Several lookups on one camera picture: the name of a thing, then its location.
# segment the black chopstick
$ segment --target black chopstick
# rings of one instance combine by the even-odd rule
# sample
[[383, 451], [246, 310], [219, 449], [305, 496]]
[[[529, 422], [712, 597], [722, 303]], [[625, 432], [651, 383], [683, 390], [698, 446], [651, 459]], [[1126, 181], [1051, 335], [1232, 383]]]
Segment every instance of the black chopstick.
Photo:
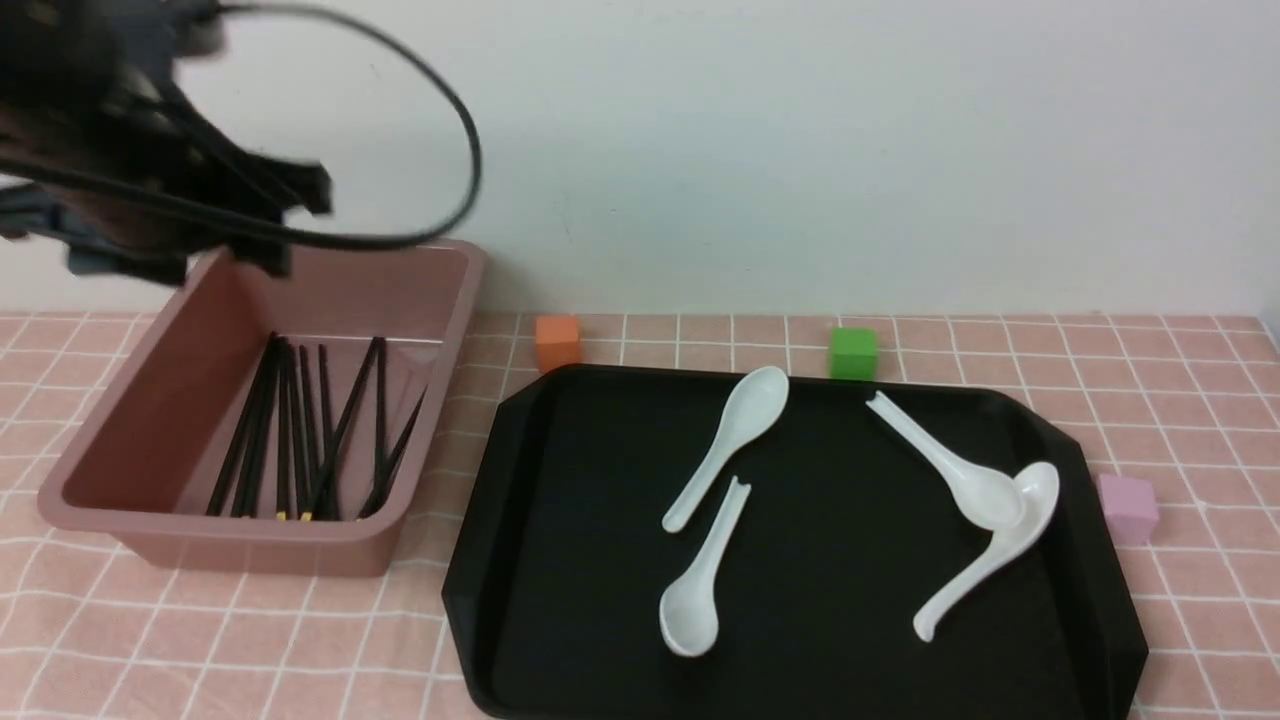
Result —
[[[333, 452], [333, 393], [329, 389], [329, 348], [324, 345], [316, 348], [320, 355], [320, 428], [324, 430], [324, 454], [328, 457]], [[342, 510], [338, 507], [338, 488], [329, 488], [320, 498], [324, 502], [325, 518], [338, 520]]]
[[396, 447], [392, 450], [387, 462], [383, 464], [383, 474], [374, 477], [374, 488], [370, 491], [365, 506], [360, 510], [360, 518], [369, 518], [381, 510], [383, 503], [387, 502], [387, 496], [390, 495], [392, 489], [392, 479], [396, 475], [396, 468], [399, 465], [401, 456], [404, 455], [404, 447], [408, 446], [408, 437], [413, 433], [413, 425], [417, 424], [417, 414], [422, 410], [424, 400], [426, 400], [425, 389], [417, 397], [417, 405], [413, 406], [413, 413], [408, 416], [408, 423], [401, 430], [401, 437], [396, 441]]
[[280, 348], [282, 357], [276, 361], [279, 378], [275, 380], [280, 387], [280, 405], [276, 409], [276, 434], [275, 441], [275, 519], [289, 519], [289, 364], [283, 357], [285, 348]]
[[302, 514], [302, 520], [311, 520], [315, 516], [316, 505], [320, 500], [321, 493], [328, 492], [333, 484], [334, 474], [338, 468], [338, 457], [342, 452], [342, 441], [346, 439], [347, 427], [351, 424], [351, 416], [356, 411], [356, 405], [360, 402], [360, 396], [365, 389], [365, 382], [369, 379], [369, 369], [374, 364], [374, 356], [378, 355], [379, 338], [374, 338], [369, 343], [369, 350], [365, 352], [365, 359], [360, 363], [360, 372], [356, 373], [356, 382], [351, 386], [351, 395], [347, 396], [347, 405], [342, 409], [342, 416], [338, 419], [338, 427], [333, 432], [333, 452], [326, 454], [324, 466], [320, 469], [320, 478], [311, 484], [311, 497], [307, 498], [307, 510]]
[[252, 518], [257, 512], [257, 492], [262, 483], [262, 465], [266, 461], [266, 437], [271, 430], [275, 379], [279, 377], [275, 363], [279, 359], [280, 343], [279, 338], [271, 342], [271, 366], [268, 369], [266, 379], [262, 380], [262, 391], [253, 410], [253, 427], [248, 429], [248, 447], [244, 448], [244, 460], [241, 462], [236, 503], [232, 506], [234, 518]]
[[248, 387], [248, 395], [244, 396], [244, 405], [241, 407], [241, 416], [239, 420], [236, 421], [236, 432], [232, 434], [232, 445], [227, 448], [227, 457], [223, 459], [223, 469], [218, 471], [218, 483], [214, 484], [214, 495], [209, 498], [209, 506], [205, 509], [205, 515], [221, 515], [223, 507], [227, 505], [227, 496], [232, 489], [232, 477], [236, 474], [236, 465], [239, 461], [241, 451], [244, 447], [244, 433], [252, 424], [257, 396], [262, 392], [262, 380], [266, 377], [266, 373], [271, 369], [271, 355], [273, 347], [275, 346], [275, 333], [271, 333], [266, 340], [266, 345], [262, 347], [262, 356], [257, 361], [257, 370], [253, 372], [253, 382]]
[[293, 346], [288, 347], [284, 361], [289, 370], [289, 430], [293, 436], [293, 493], [298, 516], [307, 506], [307, 493], [311, 487], [310, 468], [307, 468], [306, 430], [302, 428], [302, 391], [298, 387], [298, 356]]
[[378, 480], [387, 473], [387, 342], [378, 347], [378, 384], [376, 384], [376, 411], [374, 419], [374, 492], [378, 491]]
[[307, 475], [311, 478], [312, 497], [307, 500], [307, 507], [310, 509], [316, 503], [316, 496], [324, 493], [324, 488], [317, 484], [317, 479], [320, 478], [320, 441], [316, 439], [316, 405], [311, 391], [311, 360], [306, 347], [298, 347], [298, 365], [302, 372], [302, 432], [307, 441]]

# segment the foam block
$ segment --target foam block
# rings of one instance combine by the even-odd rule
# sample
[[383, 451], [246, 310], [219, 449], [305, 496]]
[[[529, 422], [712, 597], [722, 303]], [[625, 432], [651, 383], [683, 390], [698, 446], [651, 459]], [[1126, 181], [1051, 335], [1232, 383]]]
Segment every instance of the foam block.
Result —
[[1100, 475], [1102, 514], [1115, 544], [1146, 544], [1160, 521], [1156, 491], [1147, 480], [1120, 475]]
[[840, 380], [874, 380], [879, 351], [872, 328], [832, 328], [827, 351], [829, 374]]
[[549, 373], [582, 361], [582, 337], [573, 315], [539, 315], [534, 324], [538, 369]]

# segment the ceramic spoon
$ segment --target ceramic spoon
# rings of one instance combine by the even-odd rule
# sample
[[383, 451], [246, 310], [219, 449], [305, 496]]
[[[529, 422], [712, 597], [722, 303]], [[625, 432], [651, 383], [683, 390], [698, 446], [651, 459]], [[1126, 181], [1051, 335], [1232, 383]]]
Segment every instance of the ceramic spoon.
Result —
[[996, 530], [1016, 525], [1021, 520], [1027, 506], [1012, 478], [1000, 470], [969, 462], [951, 452], [883, 392], [877, 391], [876, 398], [868, 400], [867, 406], [919, 450], [942, 474], [942, 479], [951, 488], [956, 506], [970, 523]]
[[1023, 514], [1021, 521], [1012, 528], [1001, 528], [992, 533], [987, 550], [920, 607], [911, 625], [922, 641], [932, 641], [938, 621], [956, 602], [960, 602], [960, 598], [969, 594], [992, 573], [1027, 552], [1044, 533], [1050, 519], [1053, 518], [1053, 509], [1057, 507], [1057, 468], [1048, 462], [1033, 462], [1018, 473], [1014, 483], [1019, 495], [1027, 501], [1027, 512]]
[[728, 538], [737, 527], [737, 519], [749, 495], [751, 486], [739, 483], [735, 477], [698, 556], [685, 574], [662, 593], [662, 600], [658, 602], [658, 625], [662, 628], [662, 639], [676, 655], [698, 657], [716, 644], [716, 637], [719, 635], [716, 571], [719, 570]]
[[764, 434], [782, 415], [788, 389], [787, 374], [773, 366], [760, 368], [737, 382], [724, 402], [719, 429], [716, 430], [716, 439], [712, 441], [707, 457], [662, 518], [662, 529], [668, 533], [685, 529], [728, 459], [744, 445]]

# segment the spoon handle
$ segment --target spoon handle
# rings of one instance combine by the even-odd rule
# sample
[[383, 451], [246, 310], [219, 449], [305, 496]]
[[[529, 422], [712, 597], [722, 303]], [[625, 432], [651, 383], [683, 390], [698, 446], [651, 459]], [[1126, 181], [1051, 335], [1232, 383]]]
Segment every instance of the spoon handle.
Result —
[[897, 430], [897, 434], [902, 436], [902, 439], [911, 443], [911, 447], [919, 450], [920, 455], [924, 455], [924, 459], [942, 474], [947, 484], [955, 480], [956, 474], [961, 471], [960, 469], [964, 464], [959, 455], [951, 452], [945, 445], [934, 439], [933, 436], [911, 419], [910, 415], [904, 413], [883, 392], [876, 391], [876, 397], [868, 400], [867, 406], [888, 423], [891, 428]]
[[718, 442], [712, 443], [710, 450], [707, 451], [707, 457], [703, 457], [701, 465], [694, 470], [694, 475], [685, 483], [685, 489], [680, 492], [680, 497], [676, 498], [676, 502], [671, 503], [671, 509], [663, 515], [662, 529], [672, 534], [685, 529], [689, 519], [694, 516], [694, 511], [701, 503], [703, 497], [707, 496], [707, 491], [710, 489], [732, 455], [732, 451], [726, 452], [721, 450]]
[[737, 527], [737, 519], [742, 515], [742, 507], [750, 495], [751, 486], [737, 482], [737, 475], [735, 475], [733, 482], [728, 486], [728, 492], [724, 493], [724, 501], [721, 502], [719, 512], [716, 514], [716, 521], [712, 523], [712, 529], [707, 533], [707, 539], [703, 541], [701, 550], [689, 565], [689, 575], [698, 578], [703, 592], [714, 592], [716, 573], [719, 570], [724, 548], [728, 547], [728, 538], [733, 534], [733, 528]]
[[924, 642], [932, 642], [933, 630], [938, 626], [942, 616], [950, 612], [951, 607], [960, 602], [964, 596], [973, 592], [978, 583], [989, 578], [992, 573], [1007, 565], [1018, 555], [1016, 548], [1010, 551], [1009, 547], [997, 546], [995, 542], [987, 546], [987, 550], [977, 560], [970, 562], [959, 575], [951, 578], [950, 583], [942, 585], [942, 589], [933, 593], [933, 597], [920, 607], [911, 620], [915, 634]]

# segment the black cable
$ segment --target black cable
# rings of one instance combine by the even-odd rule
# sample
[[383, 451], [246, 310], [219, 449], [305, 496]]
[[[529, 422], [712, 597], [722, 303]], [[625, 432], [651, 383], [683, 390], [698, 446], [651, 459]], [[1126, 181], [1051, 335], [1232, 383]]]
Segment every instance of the black cable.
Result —
[[259, 220], [239, 213], [223, 210], [214, 205], [205, 205], [192, 200], [184, 200], [163, 192], [154, 192], [142, 186], [118, 182], [102, 176], [81, 173], [59, 168], [35, 165], [20, 160], [0, 159], [0, 173], [18, 176], [32, 182], [59, 186], [65, 190], [76, 190], [113, 197], [122, 202], [128, 202], [147, 210], [172, 215], [183, 220], [202, 223], [228, 233], [252, 236], [257, 240], [285, 245], [303, 245], [324, 250], [402, 250], [424, 245], [433, 240], [439, 240], [445, 233], [456, 228], [471, 213], [480, 195], [480, 179], [483, 176], [483, 161], [480, 151], [480, 135], [476, 131], [471, 111], [458, 97], [458, 94], [449, 87], [449, 83], [440, 77], [425, 60], [419, 58], [412, 50], [404, 46], [385, 32], [328, 8], [312, 5], [285, 5], [285, 4], [227, 4], [219, 9], [219, 14], [275, 14], [296, 15], [312, 19], [328, 20], [365, 37], [369, 37], [388, 47], [425, 76], [436, 90], [444, 95], [449, 105], [462, 120], [462, 128], [467, 133], [467, 145], [471, 151], [471, 179], [467, 183], [466, 196], [462, 204], [444, 222], [438, 223], [425, 231], [410, 234], [333, 234], [315, 231], [301, 231], [287, 228]]

